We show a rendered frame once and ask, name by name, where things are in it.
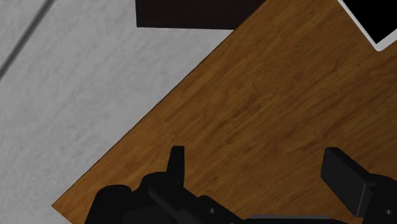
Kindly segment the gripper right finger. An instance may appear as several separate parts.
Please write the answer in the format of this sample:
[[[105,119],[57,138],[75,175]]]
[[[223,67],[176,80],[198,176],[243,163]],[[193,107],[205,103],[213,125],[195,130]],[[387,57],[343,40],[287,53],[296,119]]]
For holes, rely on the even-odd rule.
[[[339,148],[326,148],[321,178],[362,224],[397,224],[397,180],[368,172]]]

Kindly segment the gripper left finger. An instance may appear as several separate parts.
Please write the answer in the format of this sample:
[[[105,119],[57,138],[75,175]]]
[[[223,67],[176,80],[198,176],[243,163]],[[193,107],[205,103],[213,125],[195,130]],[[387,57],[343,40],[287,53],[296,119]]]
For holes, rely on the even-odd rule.
[[[243,224],[208,196],[189,192],[184,179],[185,147],[173,146],[166,171],[145,175],[137,189],[101,188],[84,224]]]

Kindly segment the brown wooden table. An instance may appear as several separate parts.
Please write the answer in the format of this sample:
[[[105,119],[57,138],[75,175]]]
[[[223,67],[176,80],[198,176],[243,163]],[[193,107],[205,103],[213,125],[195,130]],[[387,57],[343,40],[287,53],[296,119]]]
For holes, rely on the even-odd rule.
[[[320,177],[324,149],[397,179],[397,42],[376,51],[337,0],[266,0],[54,203],[83,224],[185,147],[185,185],[242,217],[359,224]]]

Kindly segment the white tablet with black screen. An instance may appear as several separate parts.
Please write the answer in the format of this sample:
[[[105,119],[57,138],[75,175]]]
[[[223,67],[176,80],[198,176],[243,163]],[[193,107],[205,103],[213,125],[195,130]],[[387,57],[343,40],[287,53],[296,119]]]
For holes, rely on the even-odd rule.
[[[377,52],[397,41],[397,0],[337,0]]]

